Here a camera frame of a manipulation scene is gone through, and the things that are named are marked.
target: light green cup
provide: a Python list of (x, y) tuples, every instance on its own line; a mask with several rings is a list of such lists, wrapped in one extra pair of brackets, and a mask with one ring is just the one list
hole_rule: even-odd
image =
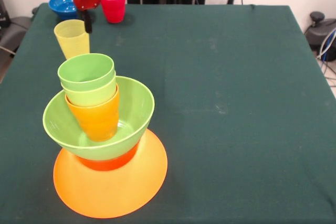
[(114, 73), (114, 77), (110, 82), (105, 84), (104, 86), (93, 89), (90, 91), (72, 91), (65, 88), (62, 85), (65, 93), (67, 94), (69, 101), (76, 106), (80, 107), (90, 107), (100, 105), (112, 98), (115, 94), (116, 90), (116, 74)]
[(120, 89), (118, 131), (104, 142), (93, 142), (70, 112), (65, 93), (60, 91), (46, 106), (43, 127), (47, 134), (71, 153), (94, 161), (119, 157), (133, 148), (147, 129), (154, 112), (154, 97), (142, 83), (117, 76)]
[(66, 60), (59, 66), (57, 75), (64, 88), (72, 91), (89, 91), (110, 82), (115, 75), (113, 60), (103, 54), (84, 54)]

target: bowl rim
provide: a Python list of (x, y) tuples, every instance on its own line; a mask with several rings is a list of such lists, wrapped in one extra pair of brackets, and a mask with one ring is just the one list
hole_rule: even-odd
[(63, 11), (63, 12), (61, 12), (61, 11), (59, 11), (59, 10), (56, 10), (55, 8), (53, 8), (52, 6), (51, 6), (51, 1), (52, 0), (49, 0), (49, 2), (48, 2), (48, 5), (49, 5), (49, 8), (51, 9), (51, 10), (53, 10), (54, 12), (57, 12), (57, 13), (76, 13), (77, 12), (77, 8), (76, 8), (76, 10), (68, 10), (68, 11)]
[(143, 84), (142, 82), (140, 82), (138, 80), (135, 80), (133, 78), (126, 77), (126, 76), (117, 76), (117, 80), (118, 79), (131, 80), (133, 82), (136, 82), (136, 83), (140, 84), (142, 87), (144, 87), (147, 90), (147, 92), (149, 93), (149, 95), (152, 99), (153, 105), (152, 105), (150, 115), (148, 116), (148, 118), (145, 120), (145, 122), (136, 131), (134, 131), (132, 134), (128, 135), (127, 137), (124, 137), (124, 138), (118, 140), (117, 142), (104, 144), (104, 145), (98, 145), (98, 146), (77, 146), (77, 145), (71, 145), (71, 144), (66, 144), (66, 143), (61, 142), (60, 140), (56, 139), (55, 137), (53, 137), (51, 135), (51, 133), (48, 131), (48, 129), (46, 127), (46, 123), (45, 123), (46, 111), (48, 110), (49, 106), (54, 101), (54, 99), (56, 99), (61, 93), (65, 93), (64, 90), (61, 90), (48, 102), (48, 104), (47, 104), (47, 106), (46, 106), (46, 108), (44, 109), (44, 112), (43, 112), (43, 118), (42, 118), (43, 128), (46, 131), (46, 133), (49, 135), (49, 137), (51, 137), (56, 143), (58, 143), (61, 146), (66, 146), (66, 147), (74, 148), (74, 149), (78, 149), (78, 150), (95, 150), (95, 149), (105, 148), (105, 147), (109, 147), (109, 146), (112, 146), (112, 145), (119, 144), (119, 143), (133, 137), (137, 133), (139, 133), (146, 126), (146, 124), (148, 124), (148, 122), (150, 121), (150, 119), (153, 116), (154, 108), (155, 108), (155, 99), (154, 99), (153, 93), (151, 92), (151, 90), (145, 84)]
[[(63, 65), (68, 64), (71, 60), (76, 59), (77, 57), (83, 57), (84, 55), (99, 55), (99, 56), (104, 56), (105, 58), (108, 58), (108, 60), (110, 60), (110, 61), (112, 62), (112, 67), (111, 67), (111, 69), (110, 69), (106, 74), (104, 74), (103, 76), (101, 76), (101, 77), (99, 77), (99, 78), (96, 78), (96, 79), (94, 79), (94, 80), (90, 80), (90, 81), (69, 81), (69, 80), (67, 80), (67, 79), (64, 79), (62, 76), (60, 76), (59, 72), (60, 72), (60, 69), (61, 69), (61, 67), (62, 67)], [(105, 55), (105, 54), (100, 54), (100, 53), (97, 53), (97, 52), (89, 52), (89, 53), (87, 53), (87, 54), (77, 55), (77, 56), (74, 56), (74, 57), (72, 57), (72, 58), (70, 58), (70, 59), (65, 60), (65, 61), (58, 67), (58, 69), (57, 69), (57, 75), (58, 75), (58, 78), (61, 80), (61, 82), (64, 81), (64, 82), (71, 83), (71, 84), (84, 85), (84, 84), (88, 84), (88, 83), (93, 83), (93, 82), (95, 82), (95, 81), (99, 81), (99, 80), (105, 78), (106, 76), (108, 76), (112, 71), (114, 71), (114, 73), (115, 73), (114, 76), (116, 76), (116, 70), (115, 70), (115, 66), (114, 66), (114, 61), (113, 61), (113, 59), (112, 59), (110, 56)]]

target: plastic bowl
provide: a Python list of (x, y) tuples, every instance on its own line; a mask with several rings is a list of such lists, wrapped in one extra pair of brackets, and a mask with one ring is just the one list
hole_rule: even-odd
[(60, 146), (76, 156), (95, 161), (119, 157), (140, 140), (154, 112), (152, 92), (142, 83), (117, 76), (120, 89), (118, 131), (104, 142), (91, 141), (70, 112), (64, 91), (55, 95), (43, 113), (43, 127)]
[(72, 91), (101, 88), (115, 76), (113, 60), (103, 54), (84, 54), (66, 60), (57, 75), (62, 86)]
[(77, 9), (74, 0), (50, 0), (49, 7), (60, 19), (77, 19)]

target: orange plate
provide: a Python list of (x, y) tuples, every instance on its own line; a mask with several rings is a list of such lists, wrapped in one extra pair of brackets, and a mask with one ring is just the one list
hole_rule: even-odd
[(167, 172), (167, 155), (158, 139), (145, 131), (133, 159), (110, 171), (97, 171), (62, 149), (54, 166), (54, 185), (73, 211), (92, 218), (114, 218), (134, 212), (160, 190)]

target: table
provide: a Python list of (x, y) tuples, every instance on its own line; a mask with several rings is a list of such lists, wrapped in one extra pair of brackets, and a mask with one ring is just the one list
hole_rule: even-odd
[(289, 7), (128, 5), (117, 25), (94, 14), (91, 51), (154, 94), (166, 180), (118, 219), (58, 198), (42, 114), (64, 57), (42, 4), (0, 85), (1, 223), (334, 223), (335, 98)]

